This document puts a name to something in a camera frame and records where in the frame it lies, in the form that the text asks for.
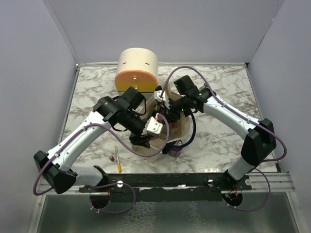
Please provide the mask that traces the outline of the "cream canvas tote bag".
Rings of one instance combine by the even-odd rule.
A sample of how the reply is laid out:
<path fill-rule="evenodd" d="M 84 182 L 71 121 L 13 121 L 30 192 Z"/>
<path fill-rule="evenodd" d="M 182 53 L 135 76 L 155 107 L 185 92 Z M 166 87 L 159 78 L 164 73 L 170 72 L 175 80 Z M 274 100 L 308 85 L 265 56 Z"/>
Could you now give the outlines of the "cream canvas tote bag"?
<path fill-rule="evenodd" d="M 181 97 L 181 95 L 172 92 L 170 89 L 170 85 L 167 87 L 168 90 L 168 97 L 171 97 L 173 100 L 177 100 L 178 98 Z M 151 117 L 152 115 L 155 115 L 155 109 L 158 109 L 158 107 L 156 106 L 156 101 L 154 99 L 154 94 L 152 93 L 144 93 L 147 95 L 147 97 L 149 97 L 146 101 L 146 113 L 143 114 L 140 118 L 142 120 L 148 120 L 149 117 Z M 167 145 L 165 148 L 163 148 L 163 150 L 161 151 L 161 153 L 168 153 L 170 154 L 170 149 L 171 149 L 171 144 L 175 143 L 177 140 L 181 140 L 183 142 L 183 145 L 186 144 L 185 137 L 189 134 L 191 134 L 191 115 L 187 116 L 187 117 L 181 117 L 181 119 L 179 121 L 177 121 L 177 123 L 179 124 L 179 129 L 176 132 L 171 132 L 170 129 L 170 137 L 168 139 Z M 150 148 L 145 148 L 142 146 L 136 146 L 136 145 L 132 145 L 132 149 L 135 152 L 141 153 L 144 156 L 150 156 L 151 154 L 154 154 L 155 152 L 159 151 L 159 149 L 162 147 L 162 145 L 165 142 L 165 138 L 166 138 L 166 125 L 163 122 L 163 130 L 161 132 L 161 135 L 159 137 L 152 137 L 150 139 Z M 158 152 L 155 156 L 155 159 L 148 159 L 149 161 L 155 161 L 158 157 L 160 152 Z"/>

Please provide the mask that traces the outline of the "purple soda can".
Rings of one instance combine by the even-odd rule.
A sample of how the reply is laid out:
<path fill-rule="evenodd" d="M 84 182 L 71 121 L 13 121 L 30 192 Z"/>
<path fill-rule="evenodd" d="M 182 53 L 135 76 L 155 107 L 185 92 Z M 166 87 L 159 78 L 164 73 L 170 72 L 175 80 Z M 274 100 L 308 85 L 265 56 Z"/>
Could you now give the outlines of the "purple soda can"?
<path fill-rule="evenodd" d="M 177 148 L 177 146 L 182 146 L 182 145 L 183 145 L 183 142 L 181 140 L 177 140 L 170 149 L 170 156 L 174 158 L 178 158 L 181 154 L 182 149 Z"/>

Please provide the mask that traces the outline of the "clear plastic bottle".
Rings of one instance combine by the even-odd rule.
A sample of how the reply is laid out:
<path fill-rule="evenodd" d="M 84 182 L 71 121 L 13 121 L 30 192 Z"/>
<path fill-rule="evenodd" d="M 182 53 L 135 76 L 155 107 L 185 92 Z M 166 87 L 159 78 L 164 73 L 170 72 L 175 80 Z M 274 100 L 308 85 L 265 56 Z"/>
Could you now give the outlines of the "clear plastic bottle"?
<path fill-rule="evenodd" d="M 179 129 L 179 124 L 177 122 L 170 123 L 171 132 L 176 132 Z"/>

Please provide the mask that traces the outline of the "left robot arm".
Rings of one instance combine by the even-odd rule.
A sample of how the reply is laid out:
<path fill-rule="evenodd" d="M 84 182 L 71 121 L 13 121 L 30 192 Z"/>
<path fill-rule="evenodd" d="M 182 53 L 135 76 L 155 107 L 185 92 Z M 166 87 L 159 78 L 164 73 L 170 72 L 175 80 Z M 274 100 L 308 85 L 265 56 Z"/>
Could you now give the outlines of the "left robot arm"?
<path fill-rule="evenodd" d="M 73 164 L 99 136 L 105 132 L 116 135 L 116 124 L 131 132 L 133 145 L 149 148 L 151 135 L 145 130 L 147 121 L 135 112 L 141 103 L 146 103 L 146 98 L 133 87 L 121 96 L 100 98 L 87 118 L 65 140 L 47 152 L 36 152 L 34 161 L 39 171 L 36 179 L 44 177 L 50 190 L 57 194 L 84 184 L 98 192 L 105 190 L 107 179 L 99 167 L 73 168 Z"/>

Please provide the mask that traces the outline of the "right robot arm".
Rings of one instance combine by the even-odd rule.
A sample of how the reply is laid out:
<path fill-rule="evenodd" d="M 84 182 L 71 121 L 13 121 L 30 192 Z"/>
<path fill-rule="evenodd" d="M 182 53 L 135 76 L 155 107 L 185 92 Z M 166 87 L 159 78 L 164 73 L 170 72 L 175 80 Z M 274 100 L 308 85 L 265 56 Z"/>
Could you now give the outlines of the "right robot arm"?
<path fill-rule="evenodd" d="M 241 184 L 241 178 L 276 148 L 273 123 L 267 118 L 258 120 L 232 107 L 206 84 L 198 88 L 188 75 L 175 81 L 174 85 L 181 95 L 177 100 L 169 98 L 162 88 L 154 92 L 167 119 L 176 121 L 181 112 L 194 109 L 221 121 L 244 140 L 240 157 L 225 171 L 223 178 L 224 186 L 234 190 Z"/>

